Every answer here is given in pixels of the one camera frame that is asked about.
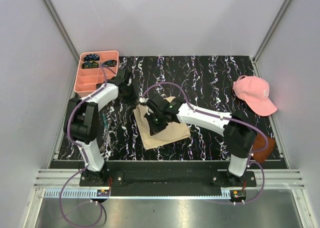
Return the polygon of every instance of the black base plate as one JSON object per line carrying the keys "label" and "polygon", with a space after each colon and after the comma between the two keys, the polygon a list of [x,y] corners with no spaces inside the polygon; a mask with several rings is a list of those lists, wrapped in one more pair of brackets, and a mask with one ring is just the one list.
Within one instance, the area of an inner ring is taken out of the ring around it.
{"label": "black base plate", "polygon": [[[112,178],[112,196],[219,196],[221,186],[213,183],[226,177],[226,171],[217,171],[221,162],[107,162],[107,177]],[[80,186],[108,186],[88,180],[81,174]],[[246,171],[247,187],[256,187],[255,174]]]}
{"label": "black base plate", "polygon": [[246,171],[242,177],[242,181],[238,181],[234,183],[230,183],[230,181],[227,178],[226,171],[212,171],[211,179],[212,179],[213,187],[222,187],[222,188],[243,187],[244,181],[245,181],[246,187],[257,186],[255,173],[253,171]]}
{"label": "black base plate", "polygon": [[[110,170],[136,170],[136,169],[210,169],[226,170],[230,162],[227,160],[108,160],[107,167]],[[263,169],[288,169],[284,158],[281,160],[266,160],[261,164]],[[83,161],[61,161],[53,160],[50,169],[82,169],[85,167]],[[250,169],[259,170],[256,164]]]}
{"label": "black base plate", "polygon": [[108,178],[112,179],[112,187],[121,187],[124,179],[124,173],[122,171],[107,172],[107,179],[105,181],[101,181],[100,179],[94,179],[92,177],[88,177],[86,172],[82,172],[79,186],[107,187],[109,186]]}

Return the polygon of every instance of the gray wall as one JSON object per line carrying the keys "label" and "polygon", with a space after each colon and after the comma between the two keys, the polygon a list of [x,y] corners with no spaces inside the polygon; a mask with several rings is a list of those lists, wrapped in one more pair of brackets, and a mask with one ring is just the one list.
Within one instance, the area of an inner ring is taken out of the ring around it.
{"label": "gray wall", "polygon": [[41,0],[0,0],[0,227],[22,224],[76,62]]}
{"label": "gray wall", "polygon": [[258,66],[270,83],[270,98],[290,165],[300,169],[320,224],[320,2],[293,0]]}
{"label": "gray wall", "polygon": [[253,56],[284,0],[52,0],[79,53]]}

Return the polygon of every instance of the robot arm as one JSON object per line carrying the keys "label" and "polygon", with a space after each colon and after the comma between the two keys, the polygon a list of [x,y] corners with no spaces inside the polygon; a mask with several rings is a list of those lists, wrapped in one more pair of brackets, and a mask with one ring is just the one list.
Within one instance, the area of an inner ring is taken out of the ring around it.
{"label": "robot arm", "polygon": [[99,128],[99,111],[109,102],[122,97],[125,104],[133,104],[137,100],[135,90],[133,88],[131,73],[128,70],[118,70],[116,76],[102,84],[101,92],[91,97],[92,94],[83,98],[72,98],[68,102],[66,116],[64,120],[63,130],[67,133],[67,124],[74,108],[81,100],[88,99],[75,112],[70,125],[70,134],[72,138],[80,144],[79,148],[82,157],[86,154],[88,160],[88,170],[92,173],[100,172],[105,164],[103,157],[100,155],[97,144],[98,128]]}
{"label": "robot arm", "polygon": [[241,113],[217,112],[191,105],[193,110],[184,102],[174,99],[168,102],[160,96],[148,100],[142,100],[142,104],[148,107],[145,115],[150,126],[150,135],[164,130],[169,122],[192,124],[211,130],[224,137],[227,149],[230,151],[230,176],[241,178],[247,168],[249,152],[255,142],[257,134],[245,125],[222,119],[222,117],[244,120]]}

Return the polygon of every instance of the wire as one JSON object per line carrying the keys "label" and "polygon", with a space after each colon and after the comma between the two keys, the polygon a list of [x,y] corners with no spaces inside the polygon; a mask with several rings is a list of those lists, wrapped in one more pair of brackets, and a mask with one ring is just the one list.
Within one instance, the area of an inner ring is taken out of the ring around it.
{"label": "wire", "polygon": [[[146,91],[142,94],[142,98],[144,98],[144,97],[146,96],[146,94],[147,94],[151,89],[153,89],[154,87],[159,86],[159,85],[171,85],[171,86],[177,87],[177,88],[180,90],[180,92],[182,93],[182,95],[183,95],[183,97],[184,97],[184,100],[185,100],[185,103],[187,104],[187,106],[188,106],[191,110],[193,110],[193,111],[195,111],[195,112],[198,112],[198,113],[200,113],[200,114],[204,114],[204,115],[207,115],[207,116],[210,116],[210,117],[215,117],[215,118],[221,119],[221,117],[220,117],[219,115],[212,114],[212,113],[208,113],[208,112],[205,112],[205,111],[199,110],[199,109],[194,109],[194,107],[190,104],[189,99],[188,99],[185,91],[184,91],[179,85],[177,85],[177,84],[175,84],[175,83],[172,83],[172,82],[166,82],[166,81],[164,81],[164,82],[159,82],[159,83],[157,83],[157,84],[153,84],[153,85],[150,86],[148,89],[146,89]],[[263,137],[263,139],[264,139],[264,141],[265,141],[264,147],[261,148],[261,149],[255,150],[254,152],[262,152],[262,151],[264,151],[264,150],[268,147],[268,138],[266,137],[266,135],[265,135],[261,130],[259,130],[259,129],[256,128],[255,126],[253,126],[253,125],[251,125],[251,124],[249,124],[249,123],[243,122],[243,121],[241,121],[241,120],[233,119],[233,118],[229,118],[229,117],[224,117],[224,116],[223,116],[222,119],[228,120],[228,121],[231,121],[231,122],[235,122],[235,123],[244,125],[244,126],[246,126],[246,127],[249,127],[249,128],[251,128],[252,130],[258,132],[260,135],[262,135],[262,137]]]}
{"label": "wire", "polygon": [[[116,73],[110,69],[109,67],[106,67],[109,71],[111,71],[113,74],[116,75]],[[73,139],[73,137],[71,136],[71,122],[73,121],[74,119],[74,116],[77,112],[77,110],[79,109],[79,107],[85,103],[86,101],[88,101],[89,99],[93,98],[94,96],[96,96],[97,94],[99,94],[100,92],[102,92],[104,89],[106,89],[107,87],[107,74],[105,72],[105,70],[103,69],[103,67],[101,67],[102,69],[102,72],[103,72],[103,76],[104,76],[104,86],[101,86],[98,90],[94,91],[92,94],[88,95],[87,97],[85,97],[84,99],[82,99],[80,101],[79,104],[77,104],[75,106],[75,108],[73,109],[73,111],[71,112],[71,115],[69,117],[69,120],[67,122],[67,127],[66,127],[66,134],[67,134],[67,138],[68,140],[75,146],[77,146],[79,149],[82,149],[82,145],[80,143],[77,143],[75,142],[75,140]],[[103,211],[104,211],[104,207],[102,204],[96,202],[96,204],[98,204],[100,206],[100,215],[99,215],[99,218],[96,220],[95,223],[91,224],[91,225],[77,225],[73,222],[71,222],[68,218],[67,218],[67,215],[64,213],[64,210],[63,210],[63,207],[62,207],[62,194],[63,194],[63,191],[64,189],[66,188],[67,184],[78,174],[81,174],[82,172],[84,172],[88,166],[89,166],[89,158],[88,158],[88,155],[86,153],[86,151],[84,149],[82,149],[82,153],[83,153],[83,159],[84,159],[84,168],[83,169],[79,169],[74,175],[72,175],[67,181],[66,183],[63,185],[61,191],[60,191],[60,195],[59,195],[59,208],[60,208],[60,212],[61,212],[61,215],[62,217],[64,218],[64,220],[69,223],[70,225],[74,226],[74,227],[78,227],[78,228],[91,228],[91,227],[94,227],[96,224],[98,224],[98,222],[101,220],[101,217],[102,217],[102,214],[103,214]]]}
{"label": "wire", "polygon": [[109,177],[108,177],[108,179],[106,179],[105,182],[103,182],[102,184],[97,184],[96,186],[103,187],[108,182],[109,183],[109,190],[111,190],[111,185],[110,184],[112,184],[112,178],[110,177],[110,179],[111,179],[111,182],[109,181]]}
{"label": "wire", "polygon": [[262,173],[262,186],[261,186],[261,189],[259,190],[259,193],[252,199],[246,201],[245,203],[231,203],[231,202],[220,202],[220,201],[216,201],[216,200],[208,200],[209,202],[212,202],[212,203],[217,203],[217,204],[220,204],[220,205],[243,205],[243,204],[249,204],[251,202],[254,202],[256,199],[258,199],[262,192],[264,191],[264,188],[265,188],[265,182],[266,182],[266,178],[265,178],[265,172],[264,172],[264,169],[262,168],[262,166],[256,162],[256,161],[251,161],[249,166],[252,165],[252,164],[256,164],[260,170],[261,170],[261,173]]}
{"label": "wire", "polygon": [[[189,99],[188,99],[185,91],[184,91],[179,85],[177,85],[177,84],[175,84],[175,83],[172,83],[172,82],[166,82],[166,81],[164,81],[164,82],[159,82],[159,83],[157,83],[157,84],[153,84],[153,85],[150,86],[148,89],[146,89],[146,91],[142,94],[142,98],[144,98],[144,97],[146,96],[146,94],[147,94],[151,89],[153,89],[154,87],[159,86],[159,85],[171,85],[171,86],[177,87],[177,88],[180,90],[180,92],[182,93],[182,95],[183,95],[183,97],[184,97],[184,100],[185,100],[185,103],[188,105],[188,107],[189,107],[191,110],[193,110],[193,111],[195,111],[195,112],[198,112],[198,113],[200,113],[200,114],[204,114],[204,115],[207,115],[207,116],[210,116],[210,117],[215,117],[215,118],[221,119],[221,117],[220,117],[219,115],[212,114],[212,113],[208,113],[208,112],[205,112],[205,111],[202,111],[202,110],[198,110],[198,109],[194,109],[193,106],[190,104]],[[265,135],[261,130],[259,130],[258,128],[256,128],[255,126],[253,126],[253,125],[251,125],[251,124],[248,124],[248,123],[246,123],[246,122],[243,122],[243,121],[241,121],[241,120],[237,120],[237,119],[233,119],[233,118],[229,118],[229,117],[222,117],[222,119],[225,119],[225,120],[228,120],[228,121],[232,121],[232,122],[236,122],[236,123],[238,123],[238,124],[247,126],[247,127],[251,128],[252,130],[258,132],[260,135],[262,135],[262,137],[264,138],[264,141],[265,141],[264,147],[261,148],[261,149],[259,149],[259,150],[255,150],[254,152],[264,151],[264,150],[268,147],[268,139],[267,139],[266,135]],[[260,196],[261,196],[261,193],[262,193],[262,191],[264,190],[264,187],[265,187],[265,173],[264,173],[264,170],[263,170],[262,166],[261,166],[258,162],[256,162],[256,161],[250,161],[250,159],[251,159],[251,154],[249,154],[249,157],[248,157],[248,160],[247,160],[247,166],[250,166],[250,165],[252,165],[252,164],[257,164],[257,165],[259,166],[261,172],[262,172],[262,187],[261,187],[261,190],[259,191],[258,195],[257,195],[255,198],[247,201],[246,203],[251,203],[251,202],[255,201],[258,197],[260,197]],[[216,203],[219,203],[219,204],[232,204],[232,203],[223,203],[223,202],[218,202],[218,201],[217,201]]]}
{"label": "wire", "polygon": [[79,161],[79,165],[78,165],[78,171],[80,171],[80,166],[81,166],[82,162]]}
{"label": "wire", "polygon": [[[91,201],[90,201],[90,200],[87,200],[87,201],[84,201],[84,202],[80,203],[79,205],[77,205],[76,207],[74,207],[74,208],[73,208],[72,210],[70,210],[69,212],[64,213],[65,216],[70,215],[72,212],[74,212],[75,210],[77,210],[79,207],[82,207],[83,205],[88,204],[88,203],[91,203]],[[48,213],[49,213],[51,219],[53,219],[53,220],[61,220],[61,219],[63,219],[62,216],[61,216],[61,217],[58,217],[58,218],[54,217],[55,215],[53,215],[50,207],[51,207],[51,206],[48,207]]]}
{"label": "wire", "polygon": [[244,191],[244,190],[246,189],[246,187],[247,187],[247,182],[244,181],[244,182],[243,182],[243,188],[242,188],[242,190]]}
{"label": "wire", "polygon": [[110,177],[110,181],[108,178],[108,182],[109,182],[109,192],[111,192],[111,186],[112,186],[112,177]]}
{"label": "wire", "polygon": [[74,227],[78,227],[78,228],[91,228],[91,227],[94,227],[96,224],[98,224],[98,222],[101,220],[101,217],[102,217],[102,214],[103,214],[103,205],[100,204],[99,202],[96,202],[96,204],[98,204],[100,206],[100,215],[99,215],[99,218],[96,220],[95,223],[91,224],[91,225],[78,225],[78,224],[75,224],[73,223],[72,221],[70,221],[66,214],[64,213],[63,211],[63,208],[62,208],[62,194],[64,192],[64,189],[66,188],[67,184],[78,174],[80,174],[81,172],[85,171],[86,169],[88,168],[88,166],[84,167],[83,169],[81,169],[80,171],[77,171],[75,174],[73,174],[67,181],[66,183],[63,185],[61,191],[60,191],[60,195],[59,195],[59,208],[60,208],[60,212],[61,212],[61,215],[62,217],[64,218],[64,220],[66,222],[68,222],[70,225],[74,226]]}

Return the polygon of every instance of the pink cap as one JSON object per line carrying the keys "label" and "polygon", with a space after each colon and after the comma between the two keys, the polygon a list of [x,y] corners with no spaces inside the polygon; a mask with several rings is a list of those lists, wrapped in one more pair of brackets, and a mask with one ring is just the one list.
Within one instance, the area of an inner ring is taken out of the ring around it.
{"label": "pink cap", "polygon": [[259,116],[266,117],[277,111],[269,99],[269,84],[264,79],[242,75],[233,82],[233,90]]}

